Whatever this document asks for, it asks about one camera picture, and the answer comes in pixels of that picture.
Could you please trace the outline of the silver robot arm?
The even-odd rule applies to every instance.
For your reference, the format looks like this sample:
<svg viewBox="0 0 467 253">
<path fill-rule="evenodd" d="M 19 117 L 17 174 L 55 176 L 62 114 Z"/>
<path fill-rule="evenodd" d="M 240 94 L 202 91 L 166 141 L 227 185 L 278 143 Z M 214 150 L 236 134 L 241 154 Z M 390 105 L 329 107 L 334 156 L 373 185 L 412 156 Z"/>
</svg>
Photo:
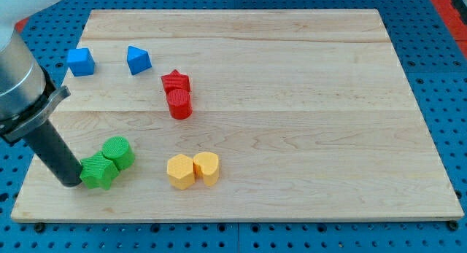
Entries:
<svg viewBox="0 0 467 253">
<path fill-rule="evenodd" d="M 32 106 L 45 89 L 45 76 L 20 34 L 19 21 L 61 0 L 1 0 L 1 119 Z"/>
</svg>

